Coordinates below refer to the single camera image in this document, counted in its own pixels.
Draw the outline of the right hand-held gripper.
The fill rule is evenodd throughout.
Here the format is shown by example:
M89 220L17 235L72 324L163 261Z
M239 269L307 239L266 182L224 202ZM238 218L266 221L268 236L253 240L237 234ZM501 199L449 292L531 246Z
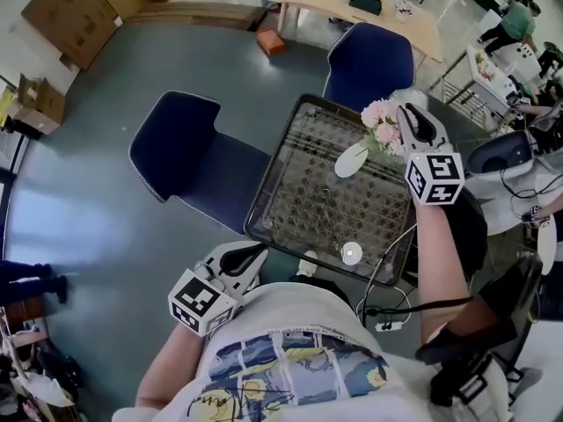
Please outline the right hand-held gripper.
M398 106L397 123L413 198L420 204L454 204L464 187L464 168L444 125L412 103Z

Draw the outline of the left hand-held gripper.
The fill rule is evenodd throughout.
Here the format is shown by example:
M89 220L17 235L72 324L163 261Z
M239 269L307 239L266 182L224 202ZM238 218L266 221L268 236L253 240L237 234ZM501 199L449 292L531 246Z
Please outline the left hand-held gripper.
M240 295L267 256L267 246L256 241L218 245L206 263L186 269L168 294L171 316L199 337L209 335L235 316Z

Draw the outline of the pink flowers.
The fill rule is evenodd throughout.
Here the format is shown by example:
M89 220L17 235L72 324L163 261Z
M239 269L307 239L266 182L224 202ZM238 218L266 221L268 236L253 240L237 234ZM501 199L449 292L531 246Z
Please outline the pink flowers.
M390 156L403 156L397 110L398 103L393 99L375 100L362 110L361 119L366 133L360 144L365 149L375 149Z

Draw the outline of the person's right forearm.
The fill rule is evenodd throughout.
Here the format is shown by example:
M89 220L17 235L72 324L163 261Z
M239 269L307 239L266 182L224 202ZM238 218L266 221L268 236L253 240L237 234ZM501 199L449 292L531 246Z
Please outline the person's right forearm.
M421 305L469 297L454 238L441 207L415 204Z

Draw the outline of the person's left forearm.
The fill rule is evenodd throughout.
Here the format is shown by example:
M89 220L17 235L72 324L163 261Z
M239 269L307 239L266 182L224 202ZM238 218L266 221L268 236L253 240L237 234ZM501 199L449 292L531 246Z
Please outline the person's left forearm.
M142 378L135 406L162 410L196 376L205 338L182 324L172 331Z

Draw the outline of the grey metal rack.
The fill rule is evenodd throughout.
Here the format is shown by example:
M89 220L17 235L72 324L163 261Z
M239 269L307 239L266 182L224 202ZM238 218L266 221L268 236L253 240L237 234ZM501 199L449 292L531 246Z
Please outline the grey metal rack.
M445 105L458 110L467 120L474 125L484 128L486 122L486 109L484 101L477 96L474 90L476 82L469 71L469 79L465 84L454 84L450 75L462 63L469 61L468 48L466 48L428 87L427 93L439 98Z

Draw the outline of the person's white shoe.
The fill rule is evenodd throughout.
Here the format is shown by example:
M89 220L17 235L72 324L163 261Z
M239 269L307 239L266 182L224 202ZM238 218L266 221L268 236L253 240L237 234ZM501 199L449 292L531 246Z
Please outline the person's white shoe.
M315 251L307 251L304 253L305 258L302 258L299 261L299 265L298 265L298 270L297 270L297 275L298 276L304 276L307 278L313 277L318 265L315 264L314 262L310 261L310 258L312 259L317 259L318 255L316 254Z

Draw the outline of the person's black trousers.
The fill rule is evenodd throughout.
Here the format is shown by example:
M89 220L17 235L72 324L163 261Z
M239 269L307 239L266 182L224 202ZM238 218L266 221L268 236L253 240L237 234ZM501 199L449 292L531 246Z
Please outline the person's black trousers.
M294 276L289 278L289 282L305 284L324 289L334 295L337 295L348 307L351 306L347 295L333 281L320 279L315 276L295 274Z

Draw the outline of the blue chair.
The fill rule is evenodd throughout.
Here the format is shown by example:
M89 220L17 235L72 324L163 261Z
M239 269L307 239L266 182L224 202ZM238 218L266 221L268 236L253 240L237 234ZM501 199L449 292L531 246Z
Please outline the blue chair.
M135 133L128 157L161 202L175 197L239 235L271 157L218 131L212 98L168 91Z
M334 43L327 62L323 97L358 113L415 82L409 40L365 22L353 25Z

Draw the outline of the white cart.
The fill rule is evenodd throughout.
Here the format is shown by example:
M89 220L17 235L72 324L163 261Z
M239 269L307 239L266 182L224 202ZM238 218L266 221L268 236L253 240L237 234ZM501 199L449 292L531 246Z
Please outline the white cart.
M471 45L466 48L466 56L471 72L470 92L499 116L504 116L509 109L508 97L516 94L515 82L528 84L540 72L537 57L527 44L504 47L499 63L483 48Z

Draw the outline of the wicker glass-topped table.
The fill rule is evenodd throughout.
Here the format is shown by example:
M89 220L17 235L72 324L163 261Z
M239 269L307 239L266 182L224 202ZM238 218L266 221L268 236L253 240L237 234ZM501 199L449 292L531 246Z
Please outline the wicker glass-topped table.
M413 239L404 165L371 151L348 178L339 156L365 129L359 113L304 94L260 183L244 231L279 251L315 251L321 266L379 287L395 285Z

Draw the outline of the white fabric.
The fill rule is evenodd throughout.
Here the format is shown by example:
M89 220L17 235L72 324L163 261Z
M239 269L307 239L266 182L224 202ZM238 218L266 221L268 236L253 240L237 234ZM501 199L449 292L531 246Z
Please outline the white fabric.
M489 236L514 228L532 208L563 194L563 169L533 157L474 151L465 170L466 187L480 204Z

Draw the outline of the white printed t-shirt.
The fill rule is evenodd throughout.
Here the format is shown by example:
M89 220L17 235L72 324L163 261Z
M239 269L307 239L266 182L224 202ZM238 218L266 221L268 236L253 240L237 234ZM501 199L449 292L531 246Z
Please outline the white printed t-shirt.
M205 338L195 378L168 405L134 404L112 422L510 422L498 365L470 404L448 408L431 402L436 373L385 352L331 292L274 283Z

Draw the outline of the light wooden table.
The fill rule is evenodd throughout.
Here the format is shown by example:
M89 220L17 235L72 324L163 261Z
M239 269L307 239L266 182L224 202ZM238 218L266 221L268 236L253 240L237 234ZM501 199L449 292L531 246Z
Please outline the light wooden table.
M404 20L396 17L396 0L382 0L382 10L378 15L356 9L348 4L349 0L269 0L281 5L278 31L284 29L287 9L292 6L323 12L330 17L340 18L350 23L365 22L395 32L409 40L412 48L422 55L424 60L431 59L441 63L442 46L435 18L425 9L415 6L413 14Z

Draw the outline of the black tray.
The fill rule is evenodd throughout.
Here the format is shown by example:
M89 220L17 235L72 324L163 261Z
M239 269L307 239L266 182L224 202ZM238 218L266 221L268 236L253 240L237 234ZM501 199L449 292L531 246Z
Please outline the black tray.
M348 0L348 5L361 11L379 16L382 11L382 0Z

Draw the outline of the orange box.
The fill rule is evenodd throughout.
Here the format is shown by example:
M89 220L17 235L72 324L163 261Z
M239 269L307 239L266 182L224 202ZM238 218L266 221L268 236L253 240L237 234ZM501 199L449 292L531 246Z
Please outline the orange box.
M268 56L277 55L286 50L282 37L275 29L265 29L257 32L256 40L259 47Z

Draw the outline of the cluttered storage rack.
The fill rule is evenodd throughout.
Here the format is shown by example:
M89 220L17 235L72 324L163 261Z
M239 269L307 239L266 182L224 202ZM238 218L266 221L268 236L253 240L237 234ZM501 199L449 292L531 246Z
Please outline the cluttered storage rack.
M46 366L38 368L24 366L19 358L17 347L35 346L40 341L41 331L18 331L10 333L4 310L0 309L0 353L7 356L11 368L15 371L11 383L16 383L17 391L27 398L23 409L25 413L44 418L47 422L89 422L88 418L77 408L77 390L73 381L61 383L62 373L51 373Z

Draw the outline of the low wooden platform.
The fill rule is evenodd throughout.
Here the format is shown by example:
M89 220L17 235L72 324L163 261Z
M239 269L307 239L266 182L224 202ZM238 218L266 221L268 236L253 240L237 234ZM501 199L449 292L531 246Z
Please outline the low wooden platform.
M168 2L149 4L124 22L182 23L256 32L266 15L265 8L242 4Z

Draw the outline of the open cardboard box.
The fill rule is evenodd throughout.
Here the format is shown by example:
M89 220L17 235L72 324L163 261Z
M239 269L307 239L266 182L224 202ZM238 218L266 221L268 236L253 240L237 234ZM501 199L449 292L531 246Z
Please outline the open cardboard box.
M46 78L19 76L18 87L6 113L13 120L50 135L63 124L65 97Z

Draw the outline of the flat cardboard box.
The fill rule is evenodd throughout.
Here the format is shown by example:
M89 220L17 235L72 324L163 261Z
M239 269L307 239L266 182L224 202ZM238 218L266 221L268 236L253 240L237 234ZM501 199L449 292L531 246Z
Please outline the flat cardboard box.
M98 0L30 0L21 15L80 69L91 66L117 30Z

